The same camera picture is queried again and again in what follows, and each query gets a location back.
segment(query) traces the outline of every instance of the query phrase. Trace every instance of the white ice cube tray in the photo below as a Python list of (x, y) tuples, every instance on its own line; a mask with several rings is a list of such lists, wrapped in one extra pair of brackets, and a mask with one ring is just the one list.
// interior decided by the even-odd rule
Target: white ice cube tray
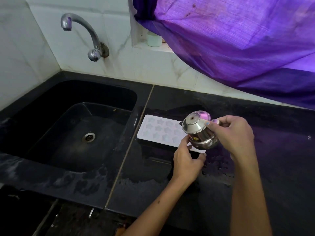
[[(153, 115), (145, 115), (139, 128), (137, 138), (178, 147), (180, 141), (187, 134), (179, 125), (180, 121), (161, 118)], [(192, 147), (191, 151), (203, 153), (205, 151)]]

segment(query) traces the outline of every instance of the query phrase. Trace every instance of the faucet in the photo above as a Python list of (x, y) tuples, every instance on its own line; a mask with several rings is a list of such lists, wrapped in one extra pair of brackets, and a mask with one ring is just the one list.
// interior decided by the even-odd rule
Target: faucet
[(98, 61), (101, 57), (106, 58), (109, 56), (109, 49), (108, 47), (100, 42), (95, 30), (92, 26), (81, 16), (78, 16), (73, 13), (65, 13), (61, 17), (61, 27), (64, 31), (71, 31), (72, 30), (72, 22), (77, 22), (85, 27), (88, 30), (92, 37), (94, 49), (90, 50), (88, 53), (88, 57), (92, 61)]

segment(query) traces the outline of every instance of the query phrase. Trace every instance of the forearm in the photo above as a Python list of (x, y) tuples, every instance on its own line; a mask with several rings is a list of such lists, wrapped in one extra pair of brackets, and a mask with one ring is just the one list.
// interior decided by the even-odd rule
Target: forearm
[(258, 163), (235, 164), (231, 236), (272, 235)]
[(189, 184), (172, 179), (157, 199), (133, 222), (123, 236), (158, 235), (176, 202)]

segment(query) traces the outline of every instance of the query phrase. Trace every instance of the drain strainer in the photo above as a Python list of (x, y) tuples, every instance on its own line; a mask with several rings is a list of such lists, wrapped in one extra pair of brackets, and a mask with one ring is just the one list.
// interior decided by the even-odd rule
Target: drain strainer
[(95, 134), (92, 132), (89, 132), (83, 136), (82, 141), (86, 143), (90, 143), (94, 141), (94, 139), (95, 139)]

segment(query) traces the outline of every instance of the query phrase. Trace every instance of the faucet handle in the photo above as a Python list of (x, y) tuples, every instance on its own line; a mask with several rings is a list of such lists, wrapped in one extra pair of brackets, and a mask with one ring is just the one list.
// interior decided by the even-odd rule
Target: faucet handle
[(89, 53), (88, 53), (88, 57), (90, 60), (96, 62), (100, 59), (102, 53), (97, 50), (97, 49), (93, 49), (93, 50), (90, 50)]

